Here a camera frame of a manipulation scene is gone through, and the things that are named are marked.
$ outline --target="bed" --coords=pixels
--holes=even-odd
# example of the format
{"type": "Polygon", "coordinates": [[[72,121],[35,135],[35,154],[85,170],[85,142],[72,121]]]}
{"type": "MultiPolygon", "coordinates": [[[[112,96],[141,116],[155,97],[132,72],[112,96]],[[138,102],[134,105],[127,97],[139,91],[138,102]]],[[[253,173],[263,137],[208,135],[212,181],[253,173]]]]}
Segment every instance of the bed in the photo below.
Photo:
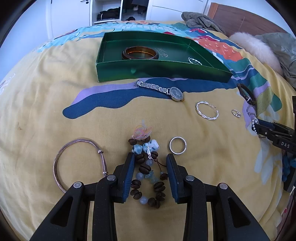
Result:
{"type": "Polygon", "coordinates": [[[266,18],[237,7],[212,2],[207,15],[225,30],[228,37],[236,32],[246,32],[251,35],[286,33],[284,29],[266,18]]]}
{"type": "MultiPolygon", "coordinates": [[[[93,139],[104,150],[112,173],[125,161],[131,150],[127,140],[144,120],[160,145],[161,162],[170,152],[170,139],[182,136],[187,150],[176,156],[177,163],[204,183],[227,183],[274,240],[289,200],[281,181],[281,150],[251,130],[248,104],[239,95],[237,83],[254,93],[260,119],[294,127],[295,90],[269,66],[218,32],[189,29],[183,23],[119,21],[79,28],[39,46],[0,82],[0,209],[4,217],[20,240],[29,240],[63,195],[52,173],[59,149],[79,137],[93,139]],[[95,61],[104,33],[127,30],[191,38],[223,62],[233,76],[228,83],[198,80],[198,76],[196,80],[142,79],[178,87],[185,99],[178,103],[155,97],[151,90],[139,94],[133,87],[135,79],[98,83],[95,61]],[[88,97],[93,95],[99,101],[89,110],[88,97]],[[199,116],[195,110],[198,101],[216,106],[218,119],[199,116]],[[232,109],[242,117],[234,117],[232,109]]],[[[206,107],[201,110],[206,115],[212,113],[206,107]]],[[[103,177],[101,172],[96,152],[83,143],[68,148],[58,165],[67,187],[78,180],[97,182],[103,177]]],[[[149,187],[144,186],[147,196],[151,194],[149,187]]],[[[165,193],[160,209],[150,209],[131,197],[124,205],[115,205],[118,238],[182,240],[186,206],[175,204],[168,185],[165,193]]],[[[212,240],[211,218],[208,222],[212,240]]]]}

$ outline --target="grey cloth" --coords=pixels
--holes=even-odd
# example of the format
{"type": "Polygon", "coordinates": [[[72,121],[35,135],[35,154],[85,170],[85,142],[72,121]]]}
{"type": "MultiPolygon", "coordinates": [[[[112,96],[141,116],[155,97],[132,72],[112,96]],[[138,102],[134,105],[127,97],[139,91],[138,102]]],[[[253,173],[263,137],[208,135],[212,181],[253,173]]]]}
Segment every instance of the grey cloth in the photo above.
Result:
{"type": "Polygon", "coordinates": [[[205,28],[208,30],[217,31],[226,35],[217,23],[210,17],[198,12],[183,12],[181,18],[186,22],[188,28],[205,28]]]}
{"type": "Polygon", "coordinates": [[[279,59],[285,79],[296,89],[296,38],[286,33],[256,35],[265,42],[279,59]]]}

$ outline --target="silver open ring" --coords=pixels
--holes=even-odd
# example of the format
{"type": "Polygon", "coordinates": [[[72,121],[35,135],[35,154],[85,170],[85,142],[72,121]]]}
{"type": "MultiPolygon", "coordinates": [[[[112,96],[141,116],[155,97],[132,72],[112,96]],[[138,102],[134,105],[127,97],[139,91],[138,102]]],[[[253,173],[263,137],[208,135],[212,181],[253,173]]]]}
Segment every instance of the silver open ring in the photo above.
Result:
{"type": "Polygon", "coordinates": [[[231,110],[231,113],[237,118],[240,118],[242,116],[242,114],[239,113],[237,110],[231,110]]]}
{"type": "Polygon", "coordinates": [[[211,120],[215,120],[215,119],[217,119],[218,116],[219,116],[219,112],[218,112],[218,110],[216,109],[216,107],[213,106],[213,105],[211,105],[211,104],[209,104],[209,103],[206,102],[206,101],[200,101],[200,102],[197,102],[197,103],[195,104],[195,109],[196,109],[197,113],[198,113],[201,117],[203,117],[203,118],[205,118],[205,119],[207,119],[207,120],[209,120],[209,121],[211,121],[211,120]],[[206,115],[204,115],[203,113],[201,113],[200,110],[198,109],[198,105],[199,105],[199,104],[206,104],[206,105],[208,105],[209,107],[211,107],[213,110],[216,111],[216,116],[215,116],[215,117],[207,117],[206,115]]]}
{"type": "Polygon", "coordinates": [[[198,60],[194,59],[194,58],[188,58],[188,62],[191,64],[200,64],[202,65],[201,62],[199,62],[198,60]]]}
{"type": "Polygon", "coordinates": [[[185,139],[184,139],[183,137],[174,137],[174,138],[170,141],[169,146],[170,146],[170,151],[171,151],[172,153],[174,153],[174,154],[176,154],[176,155],[180,155],[180,154],[182,154],[182,153],[184,153],[184,152],[186,151],[187,143],[186,143],[186,141],[185,141],[185,139]],[[179,138],[179,139],[181,139],[181,140],[184,142],[184,150],[183,150],[182,152],[180,152],[180,153],[176,153],[176,152],[174,152],[174,151],[172,150],[172,147],[171,147],[172,141],[173,141],[174,139],[176,139],[176,138],[179,138]]]}

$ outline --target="coffee bean bead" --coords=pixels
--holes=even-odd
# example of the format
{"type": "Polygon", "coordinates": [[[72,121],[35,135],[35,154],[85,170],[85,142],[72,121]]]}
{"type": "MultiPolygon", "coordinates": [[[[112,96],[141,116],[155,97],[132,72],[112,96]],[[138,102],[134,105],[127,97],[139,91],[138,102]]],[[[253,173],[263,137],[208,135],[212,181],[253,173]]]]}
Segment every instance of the coffee bean bead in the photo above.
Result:
{"type": "Polygon", "coordinates": [[[167,180],[168,179],[168,174],[167,173],[163,173],[160,175],[159,177],[160,180],[167,180]]]}
{"type": "Polygon", "coordinates": [[[145,163],[143,163],[140,167],[139,167],[139,171],[145,175],[148,175],[149,172],[151,171],[151,167],[145,163]]]}
{"type": "Polygon", "coordinates": [[[141,140],[141,142],[143,142],[143,143],[147,143],[149,141],[150,141],[150,136],[148,136],[146,139],[141,140]]]}
{"type": "Polygon", "coordinates": [[[160,201],[158,200],[155,201],[155,208],[157,209],[160,208],[160,201]]]}
{"type": "Polygon", "coordinates": [[[131,185],[131,188],[133,188],[133,189],[139,189],[140,186],[139,186],[139,185],[134,185],[134,184],[132,184],[132,185],[131,185]]]}
{"type": "Polygon", "coordinates": [[[138,193],[138,192],[139,192],[138,189],[133,189],[133,190],[131,190],[131,195],[133,196],[133,195],[135,195],[135,194],[138,193]]]}
{"type": "Polygon", "coordinates": [[[152,152],[151,152],[151,155],[152,155],[152,154],[155,155],[156,157],[158,157],[158,153],[157,153],[156,151],[152,151],[152,152]]]}
{"type": "Polygon", "coordinates": [[[137,164],[143,164],[145,161],[146,161],[146,159],[145,159],[145,157],[143,157],[141,159],[136,160],[136,163],[137,164]]]}
{"type": "Polygon", "coordinates": [[[165,197],[165,193],[163,193],[163,192],[158,192],[158,193],[156,194],[156,196],[165,197]]]}
{"type": "Polygon", "coordinates": [[[145,139],[145,143],[146,143],[146,142],[149,142],[150,139],[151,139],[150,136],[148,136],[148,137],[145,139]]]}
{"type": "Polygon", "coordinates": [[[141,197],[142,197],[142,193],[141,193],[141,192],[138,192],[138,193],[136,193],[136,194],[133,196],[133,198],[134,198],[135,200],[139,200],[141,197]]]}
{"type": "Polygon", "coordinates": [[[160,187],[160,188],[156,188],[156,189],[154,189],[155,192],[162,192],[162,191],[164,191],[164,190],[165,190],[165,186],[162,186],[162,187],[160,187]]]}
{"type": "Polygon", "coordinates": [[[152,153],[151,153],[151,158],[152,158],[153,160],[155,160],[155,159],[157,158],[157,156],[156,156],[155,154],[152,154],[152,153]]]}
{"type": "Polygon", "coordinates": [[[135,155],[135,160],[139,160],[139,159],[141,159],[143,157],[144,157],[144,153],[141,153],[139,155],[135,155]]]}
{"type": "Polygon", "coordinates": [[[153,185],[153,188],[156,189],[156,188],[160,188],[164,185],[165,183],[164,182],[157,182],[153,185]]]}
{"type": "Polygon", "coordinates": [[[165,200],[163,197],[157,196],[157,195],[156,195],[155,199],[158,201],[161,201],[161,202],[165,200]]]}
{"type": "Polygon", "coordinates": [[[129,144],[132,145],[132,146],[134,146],[134,145],[137,144],[137,140],[135,140],[135,139],[129,139],[128,142],[129,142],[129,144]]]}
{"type": "Polygon", "coordinates": [[[138,185],[138,186],[141,186],[142,185],[141,181],[139,181],[137,179],[132,180],[131,183],[134,184],[134,185],[138,185]]]}
{"type": "Polygon", "coordinates": [[[150,207],[154,207],[155,206],[155,199],[153,197],[148,199],[148,205],[150,207]]]}

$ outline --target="green box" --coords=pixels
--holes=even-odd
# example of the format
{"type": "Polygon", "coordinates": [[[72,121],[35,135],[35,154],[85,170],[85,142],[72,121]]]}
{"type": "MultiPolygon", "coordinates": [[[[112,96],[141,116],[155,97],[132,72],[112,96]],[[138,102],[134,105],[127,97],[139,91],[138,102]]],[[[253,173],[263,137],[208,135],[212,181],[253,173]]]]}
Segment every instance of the green box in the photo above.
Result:
{"type": "Polygon", "coordinates": [[[192,39],[149,31],[105,33],[96,60],[99,82],[148,78],[189,78],[227,83],[232,73],[210,52],[192,39]],[[145,46],[159,54],[158,60],[123,60],[127,47],[145,46]],[[202,65],[191,64],[194,58],[202,65]]]}

